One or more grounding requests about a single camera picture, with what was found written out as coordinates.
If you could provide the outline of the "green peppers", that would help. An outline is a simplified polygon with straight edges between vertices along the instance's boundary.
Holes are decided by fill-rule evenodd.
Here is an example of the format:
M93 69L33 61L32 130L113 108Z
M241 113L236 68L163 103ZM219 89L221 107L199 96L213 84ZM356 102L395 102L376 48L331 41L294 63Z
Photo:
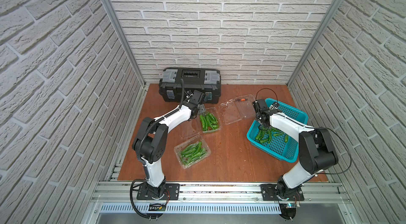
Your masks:
M257 133L255 140L258 141L260 144L271 143L272 140L276 137L283 136L283 140L285 143L289 141L289 136L282 131L275 129L275 128L265 128L263 126L258 127L259 132Z

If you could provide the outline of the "teal plastic basket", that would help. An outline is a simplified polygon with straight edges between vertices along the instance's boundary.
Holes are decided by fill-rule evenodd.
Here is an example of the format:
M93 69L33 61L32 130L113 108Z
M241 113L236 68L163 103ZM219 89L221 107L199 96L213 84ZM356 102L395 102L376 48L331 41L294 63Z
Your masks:
M308 122L308 115L293 106L280 102L278 109L298 122L303 124ZM280 161L294 163L297 160L299 153L298 142L279 129L265 128L255 120L246 136L253 146Z

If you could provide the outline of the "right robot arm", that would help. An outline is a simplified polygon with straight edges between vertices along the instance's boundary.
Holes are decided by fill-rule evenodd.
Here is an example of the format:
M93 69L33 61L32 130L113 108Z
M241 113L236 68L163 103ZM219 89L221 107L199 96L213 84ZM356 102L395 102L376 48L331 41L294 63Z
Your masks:
M298 142L299 162L278 179L275 187L280 200L286 201L296 196L305 182L338 163L328 129L313 128L296 121L276 108L269 108L264 99L255 100L252 105L256 120L261 125L278 129Z

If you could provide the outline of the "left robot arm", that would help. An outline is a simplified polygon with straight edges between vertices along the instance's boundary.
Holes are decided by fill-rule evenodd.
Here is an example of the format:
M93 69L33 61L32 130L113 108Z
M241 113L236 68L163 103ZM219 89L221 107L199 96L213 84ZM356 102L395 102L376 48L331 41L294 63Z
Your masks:
M163 156L169 132L181 123L194 119L199 107L205 102L205 94L195 90L172 111L155 118L147 117L142 120L132 149L136 152L137 160L142 164L146 187L154 199L163 197L166 178L162 170L161 157Z

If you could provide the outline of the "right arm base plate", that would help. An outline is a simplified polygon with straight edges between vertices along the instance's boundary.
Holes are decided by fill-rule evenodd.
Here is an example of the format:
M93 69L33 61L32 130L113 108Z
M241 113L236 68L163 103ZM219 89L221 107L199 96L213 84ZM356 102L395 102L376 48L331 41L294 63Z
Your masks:
M283 183L261 184L260 189L264 201L304 201L302 186L290 189Z

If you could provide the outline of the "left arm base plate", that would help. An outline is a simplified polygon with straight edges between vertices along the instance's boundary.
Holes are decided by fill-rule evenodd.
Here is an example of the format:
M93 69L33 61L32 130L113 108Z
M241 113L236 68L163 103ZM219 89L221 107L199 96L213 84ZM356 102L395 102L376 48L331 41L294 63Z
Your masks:
M160 187L152 187L148 183L140 184L137 192L137 200L167 200L169 193L169 200L178 200L180 192L180 184L166 183Z

